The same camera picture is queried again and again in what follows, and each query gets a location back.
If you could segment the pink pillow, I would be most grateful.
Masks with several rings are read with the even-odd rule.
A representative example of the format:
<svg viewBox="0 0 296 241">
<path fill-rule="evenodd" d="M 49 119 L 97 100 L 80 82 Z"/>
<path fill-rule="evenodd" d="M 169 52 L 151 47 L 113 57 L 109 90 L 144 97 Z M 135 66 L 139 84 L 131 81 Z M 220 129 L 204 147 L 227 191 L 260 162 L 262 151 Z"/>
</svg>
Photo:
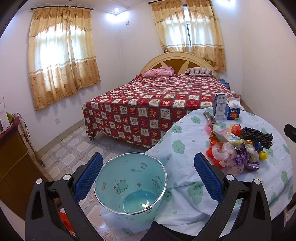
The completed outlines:
<svg viewBox="0 0 296 241">
<path fill-rule="evenodd" d="M 154 76 L 173 76 L 175 74 L 174 69 L 172 67 L 159 67 L 156 69 L 147 70 L 142 73 L 144 77 L 154 77 Z"/>
</svg>

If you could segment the left beige curtain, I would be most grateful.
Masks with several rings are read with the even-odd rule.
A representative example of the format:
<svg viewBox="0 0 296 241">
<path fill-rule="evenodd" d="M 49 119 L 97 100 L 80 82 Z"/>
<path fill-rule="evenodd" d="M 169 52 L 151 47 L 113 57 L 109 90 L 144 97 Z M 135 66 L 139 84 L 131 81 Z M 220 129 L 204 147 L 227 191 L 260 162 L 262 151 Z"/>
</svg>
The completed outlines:
<svg viewBox="0 0 296 241">
<path fill-rule="evenodd" d="M 90 9 L 35 9 L 29 32 L 28 66 L 36 110 L 100 83 Z"/>
</svg>

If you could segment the pink plastic bag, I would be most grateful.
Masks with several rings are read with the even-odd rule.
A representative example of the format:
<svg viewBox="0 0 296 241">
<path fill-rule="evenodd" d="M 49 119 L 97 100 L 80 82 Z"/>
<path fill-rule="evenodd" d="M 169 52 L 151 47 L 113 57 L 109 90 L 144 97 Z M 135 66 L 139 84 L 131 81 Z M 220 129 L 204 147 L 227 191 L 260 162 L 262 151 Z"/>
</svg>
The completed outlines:
<svg viewBox="0 0 296 241">
<path fill-rule="evenodd" d="M 218 123 L 218 125 L 210 125 L 210 124 L 206 124 L 205 125 L 205 131 L 208 135 L 211 134 L 213 127 L 215 127 L 222 135 L 226 135 L 228 132 L 228 128 L 226 126 L 225 123 Z"/>
</svg>

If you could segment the cloud pattern tablecloth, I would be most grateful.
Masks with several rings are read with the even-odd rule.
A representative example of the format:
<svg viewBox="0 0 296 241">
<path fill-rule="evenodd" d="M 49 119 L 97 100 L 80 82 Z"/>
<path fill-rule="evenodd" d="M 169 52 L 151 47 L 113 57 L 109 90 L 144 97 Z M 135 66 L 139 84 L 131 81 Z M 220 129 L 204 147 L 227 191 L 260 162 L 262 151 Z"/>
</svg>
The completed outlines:
<svg viewBox="0 0 296 241">
<path fill-rule="evenodd" d="M 280 133 L 242 113 L 237 137 L 223 120 L 205 129 L 197 109 L 145 153 L 106 162 L 95 180 L 103 219 L 115 235 L 143 240 L 271 240 L 293 196 L 293 166 Z M 217 136 L 212 152 L 211 133 Z"/>
</svg>

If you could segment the bed with red quilt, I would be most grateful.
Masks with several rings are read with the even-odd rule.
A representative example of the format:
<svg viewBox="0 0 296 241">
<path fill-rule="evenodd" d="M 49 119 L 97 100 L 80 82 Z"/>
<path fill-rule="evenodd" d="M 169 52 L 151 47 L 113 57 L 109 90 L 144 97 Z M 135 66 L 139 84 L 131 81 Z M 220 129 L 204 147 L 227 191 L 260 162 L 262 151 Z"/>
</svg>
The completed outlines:
<svg viewBox="0 0 296 241">
<path fill-rule="evenodd" d="M 86 133 L 150 148 L 186 114 L 212 107 L 216 93 L 232 96 L 215 77 L 141 77 L 83 104 Z"/>
</svg>

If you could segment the teal trash bin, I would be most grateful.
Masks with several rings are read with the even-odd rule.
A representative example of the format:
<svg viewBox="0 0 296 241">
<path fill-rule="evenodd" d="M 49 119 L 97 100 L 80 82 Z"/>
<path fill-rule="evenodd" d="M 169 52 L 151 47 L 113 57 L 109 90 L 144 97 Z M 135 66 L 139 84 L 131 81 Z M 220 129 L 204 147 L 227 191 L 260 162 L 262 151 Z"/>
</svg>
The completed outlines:
<svg viewBox="0 0 296 241">
<path fill-rule="evenodd" d="M 168 184 L 164 165 L 145 153 L 126 153 L 106 162 L 94 182 L 99 203 L 136 222 L 153 220 Z"/>
</svg>

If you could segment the brown wooden cabinet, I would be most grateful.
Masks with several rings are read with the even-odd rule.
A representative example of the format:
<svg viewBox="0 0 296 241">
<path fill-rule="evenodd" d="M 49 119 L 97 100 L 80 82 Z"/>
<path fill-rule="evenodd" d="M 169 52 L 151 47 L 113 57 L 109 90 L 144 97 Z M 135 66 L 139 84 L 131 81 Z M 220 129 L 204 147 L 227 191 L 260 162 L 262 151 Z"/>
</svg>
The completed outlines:
<svg viewBox="0 0 296 241">
<path fill-rule="evenodd" d="M 22 220 L 26 212 L 32 189 L 39 178 L 48 181 L 36 163 L 18 130 L 20 118 L 1 133 L 0 144 L 0 199 Z"/>
</svg>

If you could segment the black mesh net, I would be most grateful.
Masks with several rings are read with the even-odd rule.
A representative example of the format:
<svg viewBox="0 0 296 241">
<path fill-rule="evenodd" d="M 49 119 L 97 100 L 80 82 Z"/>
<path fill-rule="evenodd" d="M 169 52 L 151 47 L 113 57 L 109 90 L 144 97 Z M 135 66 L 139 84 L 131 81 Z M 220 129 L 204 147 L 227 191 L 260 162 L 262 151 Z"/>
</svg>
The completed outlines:
<svg viewBox="0 0 296 241">
<path fill-rule="evenodd" d="M 254 128 L 243 128 L 240 135 L 241 139 L 259 142 L 264 148 L 269 149 L 273 145 L 273 134 L 262 133 Z"/>
</svg>

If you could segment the striped pillow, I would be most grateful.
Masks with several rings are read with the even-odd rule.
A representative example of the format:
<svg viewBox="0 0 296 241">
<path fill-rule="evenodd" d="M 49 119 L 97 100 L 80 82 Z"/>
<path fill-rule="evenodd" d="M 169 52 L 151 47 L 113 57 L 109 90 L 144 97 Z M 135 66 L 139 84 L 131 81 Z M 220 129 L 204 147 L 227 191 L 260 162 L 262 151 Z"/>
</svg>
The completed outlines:
<svg viewBox="0 0 296 241">
<path fill-rule="evenodd" d="M 192 67 L 187 68 L 185 71 L 186 74 L 194 74 L 194 75 L 209 75 L 209 76 L 216 76 L 215 71 L 209 69 L 209 68 L 203 68 L 203 67 Z"/>
</svg>

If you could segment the purple plastic wrapper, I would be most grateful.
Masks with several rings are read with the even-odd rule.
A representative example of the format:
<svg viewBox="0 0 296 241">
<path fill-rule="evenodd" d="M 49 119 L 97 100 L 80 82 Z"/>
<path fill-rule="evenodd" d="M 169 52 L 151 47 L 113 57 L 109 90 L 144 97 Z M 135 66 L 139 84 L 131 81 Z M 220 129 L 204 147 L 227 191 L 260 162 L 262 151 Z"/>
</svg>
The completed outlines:
<svg viewBox="0 0 296 241">
<path fill-rule="evenodd" d="M 237 155 L 233 160 L 236 166 L 242 165 L 250 171 L 257 171 L 259 169 L 259 156 L 254 146 L 243 143 L 239 147 L 235 147 L 235 150 Z"/>
</svg>

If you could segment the red bag on floor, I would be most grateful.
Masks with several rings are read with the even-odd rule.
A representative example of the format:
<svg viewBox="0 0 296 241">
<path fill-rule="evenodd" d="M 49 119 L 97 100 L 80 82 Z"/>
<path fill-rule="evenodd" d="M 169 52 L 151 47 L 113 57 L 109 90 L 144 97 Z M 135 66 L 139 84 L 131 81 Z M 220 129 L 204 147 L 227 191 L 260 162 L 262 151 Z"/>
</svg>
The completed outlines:
<svg viewBox="0 0 296 241">
<path fill-rule="evenodd" d="M 58 212 L 59 217 L 62 221 L 62 224 L 66 227 L 67 231 L 72 235 L 76 237 L 76 233 L 74 231 L 74 228 L 72 227 L 67 215 L 65 213 L 63 213 L 62 211 Z"/>
</svg>

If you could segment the red foam net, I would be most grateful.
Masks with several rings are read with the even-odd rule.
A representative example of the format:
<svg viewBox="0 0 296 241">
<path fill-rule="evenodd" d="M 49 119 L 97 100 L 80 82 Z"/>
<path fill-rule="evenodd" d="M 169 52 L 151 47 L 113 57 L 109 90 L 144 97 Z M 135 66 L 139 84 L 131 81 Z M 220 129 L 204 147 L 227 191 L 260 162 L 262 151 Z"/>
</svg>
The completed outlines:
<svg viewBox="0 0 296 241">
<path fill-rule="evenodd" d="M 234 134 L 235 136 L 240 137 L 241 132 L 242 132 L 242 128 L 241 128 L 240 124 L 236 124 L 236 125 L 232 126 L 232 128 L 231 128 L 231 133 L 232 134 Z"/>
</svg>

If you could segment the colourful printed plastic bag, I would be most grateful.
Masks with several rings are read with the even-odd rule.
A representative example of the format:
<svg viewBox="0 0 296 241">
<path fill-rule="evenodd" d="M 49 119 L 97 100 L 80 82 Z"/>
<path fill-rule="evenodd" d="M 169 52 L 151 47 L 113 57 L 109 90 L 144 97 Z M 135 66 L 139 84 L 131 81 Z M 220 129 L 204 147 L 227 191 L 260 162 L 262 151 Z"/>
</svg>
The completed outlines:
<svg viewBox="0 0 296 241">
<path fill-rule="evenodd" d="M 248 144 L 246 140 L 239 138 L 233 133 L 227 133 L 226 138 L 236 150 L 237 155 L 234 158 L 234 162 L 237 166 L 259 161 L 259 155 L 255 147 Z"/>
</svg>

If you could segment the white red plastic bag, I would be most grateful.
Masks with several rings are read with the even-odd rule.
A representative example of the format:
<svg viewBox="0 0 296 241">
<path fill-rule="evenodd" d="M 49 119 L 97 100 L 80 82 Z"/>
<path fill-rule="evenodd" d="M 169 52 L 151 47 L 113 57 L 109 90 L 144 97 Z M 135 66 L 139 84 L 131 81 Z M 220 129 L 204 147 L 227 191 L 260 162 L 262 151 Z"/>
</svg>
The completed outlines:
<svg viewBox="0 0 296 241">
<path fill-rule="evenodd" d="M 212 159 L 213 164 L 220 169 L 235 167 L 234 158 L 237 156 L 235 148 L 229 143 L 210 142 L 210 147 L 206 151 L 206 156 Z"/>
</svg>

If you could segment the dark snack wrapper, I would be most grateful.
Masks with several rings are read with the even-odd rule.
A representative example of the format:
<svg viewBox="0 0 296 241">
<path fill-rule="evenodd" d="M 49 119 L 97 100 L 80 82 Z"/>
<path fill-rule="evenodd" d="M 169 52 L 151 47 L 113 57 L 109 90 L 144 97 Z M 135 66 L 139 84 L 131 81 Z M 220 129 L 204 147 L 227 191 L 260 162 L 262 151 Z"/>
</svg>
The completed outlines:
<svg viewBox="0 0 296 241">
<path fill-rule="evenodd" d="M 212 125 L 218 125 L 217 121 L 215 120 L 214 116 L 212 116 L 212 114 L 210 114 L 210 112 L 208 111 L 204 111 L 203 112 L 204 116 L 206 117 L 207 120 L 210 121 L 210 123 Z"/>
</svg>

